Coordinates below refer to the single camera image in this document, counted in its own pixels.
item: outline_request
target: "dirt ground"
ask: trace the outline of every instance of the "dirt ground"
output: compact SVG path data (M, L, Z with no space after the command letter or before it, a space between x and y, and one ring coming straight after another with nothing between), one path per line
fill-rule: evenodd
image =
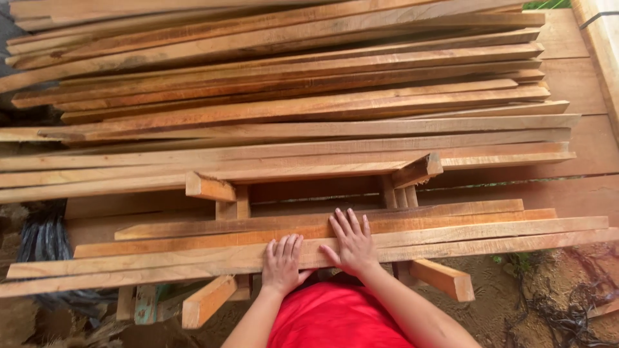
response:
M5 261L0 265L0 272L6 271L7 260L15 258L20 226L26 215L27 210L18 204L0 207L0 261ZM605 243L580 246L577 251L595 256L609 276L619 280L619 258L608 255L618 247L619 243ZM513 340L508 339L506 323L515 322L524 307L522 304L516 307L520 296L519 281L504 270L506 260L505 257L503 259L501 264L488 255L434 260L471 275L476 297L474 302L457 303L432 287L417 287L416 291L458 320L484 348L553 348L548 326L534 311L513 330L518 346L514 347ZM550 250L545 253L539 267L527 273L523 290L527 298L535 292L549 294L560 307L566 308L572 289L580 283L590 282L574 256L565 250ZM113 338L118 338L124 348L217 348L250 304L249 301L226 303L199 330L183 331L173 318L149 326L129 326ZM589 326L598 338L619 341L619 311L594 318ZM80 330L84 327L87 327L86 320L67 310L42 310L27 298L0 300L1 347L43 346L46 342L79 336L83 334Z

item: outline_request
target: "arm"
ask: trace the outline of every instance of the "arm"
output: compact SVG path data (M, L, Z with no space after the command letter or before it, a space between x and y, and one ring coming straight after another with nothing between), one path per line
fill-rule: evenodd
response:
M350 222L339 209L335 215L337 220L333 216L329 220L339 241L340 254L326 245L321 249L335 267L357 276L372 291L416 348L480 348L457 321L381 267L365 215L363 230L352 209L348 210Z
M264 254L262 288L258 297L232 330L222 348L265 348L284 297L301 285L313 270L299 273L303 236L272 240Z

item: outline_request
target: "right hand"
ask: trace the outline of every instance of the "right hand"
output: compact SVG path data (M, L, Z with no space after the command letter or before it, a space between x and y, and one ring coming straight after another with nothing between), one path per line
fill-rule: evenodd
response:
M363 216L363 230L361 230L359 221L352 209L348 209L350 223L339 208L335 210L335 216L337 219L332 215L329 217L329 221L337 236L340 254L338 255L326 245L320 246L320 250L326 254L331 264L355 277L362 276L364 272L371 271L375 266L380 268L378 253L370 234L368 217Z

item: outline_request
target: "grass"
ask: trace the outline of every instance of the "grass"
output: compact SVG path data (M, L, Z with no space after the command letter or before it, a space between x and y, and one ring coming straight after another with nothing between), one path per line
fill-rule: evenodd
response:
M524 4L523 10L541 10L541 9L569 9L572 7L570 0L548 0L534 1Z

